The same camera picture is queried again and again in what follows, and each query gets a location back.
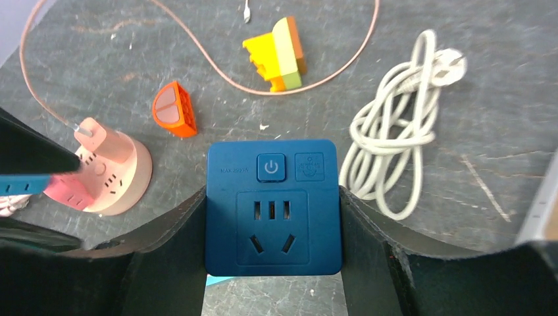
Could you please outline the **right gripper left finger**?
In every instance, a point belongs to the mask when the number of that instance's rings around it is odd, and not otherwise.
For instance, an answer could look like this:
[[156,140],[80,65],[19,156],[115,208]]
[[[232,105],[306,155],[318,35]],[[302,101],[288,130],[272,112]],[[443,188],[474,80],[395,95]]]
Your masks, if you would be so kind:
[[1,219],[2,315],[200,315],[205,190],[87,250],[79,238]]

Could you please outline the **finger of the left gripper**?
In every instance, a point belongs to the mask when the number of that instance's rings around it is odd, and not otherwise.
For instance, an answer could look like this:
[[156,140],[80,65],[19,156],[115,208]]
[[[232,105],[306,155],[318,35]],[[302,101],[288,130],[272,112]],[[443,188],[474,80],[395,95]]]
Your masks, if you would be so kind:
[[36,132],[1,109],[1,174],[75,172],[81,162],[73,152]]

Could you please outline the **blue cube socket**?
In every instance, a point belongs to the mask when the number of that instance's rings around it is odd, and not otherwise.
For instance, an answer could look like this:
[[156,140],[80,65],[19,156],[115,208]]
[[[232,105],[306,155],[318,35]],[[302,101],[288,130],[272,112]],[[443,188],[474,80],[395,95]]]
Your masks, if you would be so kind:
[[210,275],[341,270],[337,151],[330,140],[214,143],[207,154],[206,197]]

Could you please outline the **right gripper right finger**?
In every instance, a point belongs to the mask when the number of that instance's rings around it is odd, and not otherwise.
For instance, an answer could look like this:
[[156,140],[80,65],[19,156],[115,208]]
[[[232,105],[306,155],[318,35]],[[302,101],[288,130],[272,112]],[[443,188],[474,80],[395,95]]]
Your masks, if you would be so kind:
[[486,253],[416,232],[340,189],[350,315],[556,315],[557,242]]

